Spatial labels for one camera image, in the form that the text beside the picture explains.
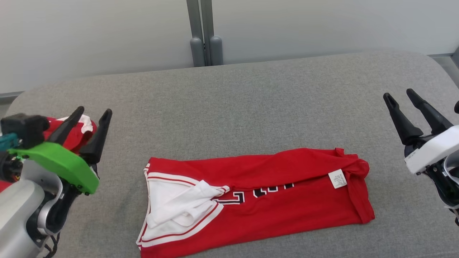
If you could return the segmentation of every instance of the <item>teal connector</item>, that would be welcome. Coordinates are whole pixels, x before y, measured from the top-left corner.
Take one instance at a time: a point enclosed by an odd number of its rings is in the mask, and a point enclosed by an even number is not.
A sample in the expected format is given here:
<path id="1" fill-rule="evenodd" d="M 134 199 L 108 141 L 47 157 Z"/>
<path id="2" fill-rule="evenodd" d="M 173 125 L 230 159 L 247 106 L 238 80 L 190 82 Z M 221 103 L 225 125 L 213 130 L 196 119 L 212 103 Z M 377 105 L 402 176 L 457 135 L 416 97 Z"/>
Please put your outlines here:
<path id="1" fill-rule="evenodd" d="M 17 134 L 10 133 L 7 135 L 2 135 L 0 137 L 0 151 L 6 151 L 8 149 L 16 148 L 19 146 L 19 139 Z"/>

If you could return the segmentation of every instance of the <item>white cloth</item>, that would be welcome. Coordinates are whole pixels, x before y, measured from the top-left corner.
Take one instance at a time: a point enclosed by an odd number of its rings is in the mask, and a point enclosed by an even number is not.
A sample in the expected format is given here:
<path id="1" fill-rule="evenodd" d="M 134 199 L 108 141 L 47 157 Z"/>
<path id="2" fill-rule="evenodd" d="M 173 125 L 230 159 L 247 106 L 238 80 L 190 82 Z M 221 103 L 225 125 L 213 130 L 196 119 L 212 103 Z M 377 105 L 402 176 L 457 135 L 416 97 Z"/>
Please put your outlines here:
<path id="1" fill-rule="evenodd" d="M 170 198 L 152 209 L 146 217 L 149 228 L 155 228 L 173 220 L 181 226 L 190 226 L 213 205 L 210 201 L 221 192 L 201 180 L 197 185 Z"/>
<path id="2" fill-rule="evenodd" d="M 56 119 L 57 121 L 65 121 L 65 119 L 67 119 L 68 117 L 64 117 L 64 118 L 59 118 L 59 119 Z M 78 121 L 78 123 L 82 123 L 83 126 L 81 127 L 81 133 L 84 134 L 86 132 L 92 132 L 93 128 L 92 128 L 92 122 L 91 122 L 91 118 L 88 117 L 87 115 L 81 115 L 80 117 L 80 120 Z"/>

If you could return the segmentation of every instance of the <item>red jersey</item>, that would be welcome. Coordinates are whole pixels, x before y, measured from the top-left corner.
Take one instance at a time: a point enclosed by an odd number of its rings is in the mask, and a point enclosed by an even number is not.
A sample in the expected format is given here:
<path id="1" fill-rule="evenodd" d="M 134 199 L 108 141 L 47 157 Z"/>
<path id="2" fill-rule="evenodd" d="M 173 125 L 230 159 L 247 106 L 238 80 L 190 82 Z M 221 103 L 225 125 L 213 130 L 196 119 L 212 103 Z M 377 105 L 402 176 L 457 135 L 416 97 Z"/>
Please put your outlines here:
<path id="1" fill-rule="evenodd" d="M 196 161 L 152 157 L 144 170 L 149 205 L 137 245 L 142 258 L 170 258 L 368 223 L 375 218 L 368 171 L 366 161 L 343 149 Z"/>
<path id="2" fill-rule="evenodd" d="M 50 127 L 48 130 L 43 132 L 45 139 L 51 135 L 64 121 L 66 118 L 48 118 L 50 122 Z M 96 132 L 96 125 L 94 121 L 92 121 L 88 116 L 81 115 L 80 120 L 78 123 L 72 128 L 70 133 L 68 134 L 63 147 L 78 154 L 79 149 L 85 145 L 89 139 L 91 139 L 92 135 Z"/>

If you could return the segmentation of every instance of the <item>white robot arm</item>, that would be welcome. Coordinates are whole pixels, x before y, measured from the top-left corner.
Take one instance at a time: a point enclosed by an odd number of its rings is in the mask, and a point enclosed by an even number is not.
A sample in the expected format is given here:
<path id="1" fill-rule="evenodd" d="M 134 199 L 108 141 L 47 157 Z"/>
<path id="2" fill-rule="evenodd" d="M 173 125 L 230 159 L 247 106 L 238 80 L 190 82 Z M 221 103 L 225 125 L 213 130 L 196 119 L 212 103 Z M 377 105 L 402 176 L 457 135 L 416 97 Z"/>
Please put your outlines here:
<path id="1" fill-rule="evenodd" d="M 456 215 L 455 222 L 459 226 L 459 125 L 453 126 L 414 90 L 408 89 L 407 95 L 422 112 L 432 132 L 423 136 L 421 129 L 400 111 L 394 98 L 389 93 L 384 94 L 398 136 L 405 145 L 406 165 L 411 173 L 432 179 L 441 200 Z M 454 111 L 459 113 L 459 101 Z"/>

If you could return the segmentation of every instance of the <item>gray sofa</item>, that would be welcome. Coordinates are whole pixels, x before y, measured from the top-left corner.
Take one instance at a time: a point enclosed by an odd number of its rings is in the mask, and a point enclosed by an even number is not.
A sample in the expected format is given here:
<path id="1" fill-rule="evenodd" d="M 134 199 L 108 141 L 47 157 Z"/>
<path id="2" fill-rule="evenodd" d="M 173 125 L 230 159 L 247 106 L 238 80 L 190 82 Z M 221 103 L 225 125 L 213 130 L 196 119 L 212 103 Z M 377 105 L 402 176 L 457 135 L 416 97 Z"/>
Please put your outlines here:
<path id="1" fill-rule="evenodd" d="M 98 119 L 113 110 L 100 187 L 76 200 L 57 257 L 140 256 L 143 168 L 151 156 L 204 159 L 299 147 L 341 147 L 368 161 L 375 220 L 192 257 L 458 257 L 454 215 L 427 177 L 406 169 L 382 99 L 390 92 L 429 133 L 407 88 L 459 124 L 459 90 L 444 70 L 427 56 L 390 50 L 76 79 L 21 94 L 8 114 L 63 117 L 83 105 Z"/>

